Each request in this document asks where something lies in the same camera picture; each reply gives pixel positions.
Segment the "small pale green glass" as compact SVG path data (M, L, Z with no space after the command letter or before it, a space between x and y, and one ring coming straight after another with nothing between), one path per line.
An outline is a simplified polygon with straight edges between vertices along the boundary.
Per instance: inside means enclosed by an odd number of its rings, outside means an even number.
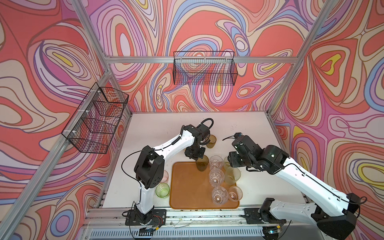
M231 164L230 164L230 162L229 162L229 160L228 160L228 157L225 157L225 158L224 158L224 165L223 165L223 168L224 168L224 170L226 171L229 167L231 167Z

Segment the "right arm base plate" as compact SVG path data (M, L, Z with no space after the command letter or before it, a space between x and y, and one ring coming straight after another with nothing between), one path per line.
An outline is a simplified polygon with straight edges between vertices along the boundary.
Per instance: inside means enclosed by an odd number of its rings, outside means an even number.
M284 225L286 220L279 220L275 218L269 211L260 210L259 208L246 208L242 217L246 220L247 224L278 224Z

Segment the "dark olive glass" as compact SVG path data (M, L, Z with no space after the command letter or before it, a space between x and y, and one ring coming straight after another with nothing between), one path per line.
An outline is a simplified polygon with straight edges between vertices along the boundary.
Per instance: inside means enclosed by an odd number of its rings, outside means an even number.
M200 172L204 172L207 169L208 165L209 165L209 158L206 155L203 155L202 158L198 158L196 160L196 166Z

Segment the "tall pale green glass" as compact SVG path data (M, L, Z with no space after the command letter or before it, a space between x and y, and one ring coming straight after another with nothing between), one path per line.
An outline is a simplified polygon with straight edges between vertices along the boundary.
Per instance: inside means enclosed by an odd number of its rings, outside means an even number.
M241 178L241 171L238 168L228 167L225 172L225 183L233 186Z

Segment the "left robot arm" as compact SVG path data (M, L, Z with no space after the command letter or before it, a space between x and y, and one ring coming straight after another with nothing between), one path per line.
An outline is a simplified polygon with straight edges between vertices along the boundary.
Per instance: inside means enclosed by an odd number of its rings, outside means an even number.
M154 208L154 191L164 176L165 163L180 151L194 161L204 156L210 128L204 124L182 126L180 133L154 148L145 146L134 167L136 179L141 184L139 213L146 215Z

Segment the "clear glass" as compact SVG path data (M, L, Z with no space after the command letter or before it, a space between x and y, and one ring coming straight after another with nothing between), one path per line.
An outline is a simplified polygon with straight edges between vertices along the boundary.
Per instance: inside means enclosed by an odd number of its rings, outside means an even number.
M228 201L229 193L224 187L215 187L212 191L212 200L216 205L224 205Z
M209 165L210 165L210 170L214 170L214 169L221 170L223 165L224 165L224 160L222 157L220 157L218 155L214 155L214 156L210 157Z
M212 169L209 173L209 182L212 187L219 187L225 178L225 174L220 169Z

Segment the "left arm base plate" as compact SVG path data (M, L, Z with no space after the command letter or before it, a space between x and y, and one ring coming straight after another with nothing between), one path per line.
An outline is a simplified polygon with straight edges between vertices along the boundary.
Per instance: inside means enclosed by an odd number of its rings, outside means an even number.
M128 210L125 225L161 227L166 223L166 216L166 209L153 209L147 214L142 214L137 209Z

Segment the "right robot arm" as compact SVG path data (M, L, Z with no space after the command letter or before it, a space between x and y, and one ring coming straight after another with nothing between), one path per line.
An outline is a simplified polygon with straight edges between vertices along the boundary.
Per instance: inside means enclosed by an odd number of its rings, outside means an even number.
M293 220L314 225L336 240L345 240L353 232L358 219L355 213L361 205L361 198L356 194L345 194L320 181L277 146L262 149L258 145L233 143L233 147L235 151L228 156L231 167L267 172L312 200L307 204L290 204L266 198L255 214L259 220L264 223Z

